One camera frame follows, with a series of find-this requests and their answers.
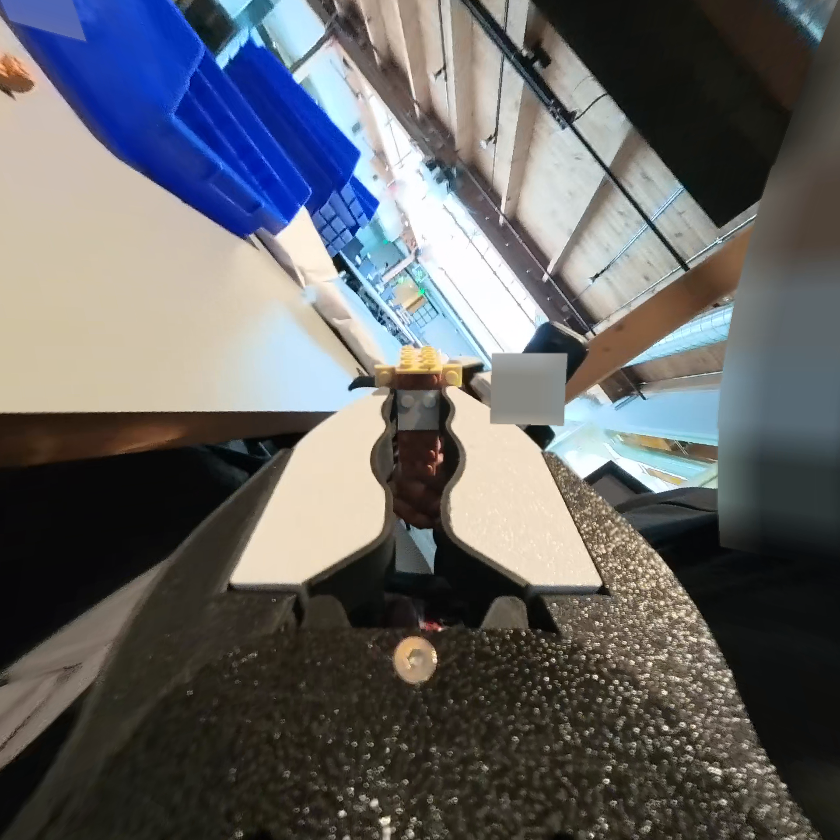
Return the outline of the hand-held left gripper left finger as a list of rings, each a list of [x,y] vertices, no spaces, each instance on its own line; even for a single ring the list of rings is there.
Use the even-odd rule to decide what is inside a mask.
[[[230,576],[231,586],[311,586],[389,543],[389,394],[368,394],[294,447]]]

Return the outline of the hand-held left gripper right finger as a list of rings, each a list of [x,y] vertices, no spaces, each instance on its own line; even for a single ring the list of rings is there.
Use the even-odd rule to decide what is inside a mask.
[[[601,586],[541,448],[519,427],[493,424],[472,396],[445,397],[457,450],[441,501],[447,535],[517,585]]]

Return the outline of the tan and brown brick figure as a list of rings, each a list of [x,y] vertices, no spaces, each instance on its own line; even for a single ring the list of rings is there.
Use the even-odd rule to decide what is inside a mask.
[[[460,387],[464,365],[434,347],[404,345],[395,364],[375,367],[374,383],[392,397],[394,468],[388,481],[395,515],[412,529],[440,519],[445,466],[445,390]]]

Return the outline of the grey desk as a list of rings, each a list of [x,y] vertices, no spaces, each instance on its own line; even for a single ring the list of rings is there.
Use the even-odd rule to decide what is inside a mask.
[[[2,13],[2,466],[304,432],[398,349],[306,204],[242,238],[113,154]]]

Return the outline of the blue compartment bins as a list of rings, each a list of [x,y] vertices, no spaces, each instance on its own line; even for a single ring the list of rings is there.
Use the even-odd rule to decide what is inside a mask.
[[[380,201],[352,175],[348,182],[311,214],[312,223],[329,257],[335,257],[368,226]]]

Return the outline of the stack of blue bins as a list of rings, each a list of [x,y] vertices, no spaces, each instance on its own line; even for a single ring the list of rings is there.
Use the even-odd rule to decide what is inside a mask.
[[[249,39],[225,73],[310,189],[306,208],[322,209],[354,175],[361,152],[266,47]]]

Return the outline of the blue plastic bin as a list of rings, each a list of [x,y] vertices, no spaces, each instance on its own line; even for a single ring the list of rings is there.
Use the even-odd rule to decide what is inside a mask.
[[[173,2],[2,2],[47,78],[121,161],[236,236],[311,189]]]

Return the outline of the wooden post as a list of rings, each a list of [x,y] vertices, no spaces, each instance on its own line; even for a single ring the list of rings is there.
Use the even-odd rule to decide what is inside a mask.
[[[585,361],[566,385],[565,401],[570,403],[599,385],[656,342],[730,296],[737,289],[752,231],[753,221],[749,221],[698,266],[597,333],[588,342]]]

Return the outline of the metal ventilation duct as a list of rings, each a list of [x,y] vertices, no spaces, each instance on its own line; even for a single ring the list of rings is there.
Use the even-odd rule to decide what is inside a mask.
[[[654,343],[645,352],[630,360],[626,366],[663,360],[727,341],[733,306],[734,301],[730,301],[723,306],[711,308]]]

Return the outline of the black ceiling track rail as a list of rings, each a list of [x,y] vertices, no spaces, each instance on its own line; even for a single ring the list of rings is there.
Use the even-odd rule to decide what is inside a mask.
[[[539,101],[544,110],[552,117],[555,123],[562,130],[569,130],[573,136],[579,141],[584,150],[588,153],[594,163],[602,170],[607,180],[612,183],[617,191],[622,194],[626,201],[630,204],[633,210],[643,220],[647,228],[652,231],[658,238],[659,242],[667,249],[670,255],[674,258],[677,266],[684,272],[687,272],[690,267],[685,259],[681,256],[675,246],[668,240],[665,234],[658,228],[653,218],[648,216],[636,198],[625,188],[624,184],[613,172],[613,169],[607,164],[603,158],[595,151],[592,144],[585,138],[585,136],[575,127],[576,117],[568,110],[559,96],[554,93],[550,85],[542,78],[542,76],[534,69],[534,64],[527,57],[526,52],[520,49],[508,36],[504,27],[499,25],[498,21],[490,13],[487,7],[479,1],[463,1],[462,4],[469,11],[469,14],[478,24],[480,29],[488,37],[490,42],[498,49],[504,60],[516,72],[522,80],[524,86],[530,90],[531,94]]]

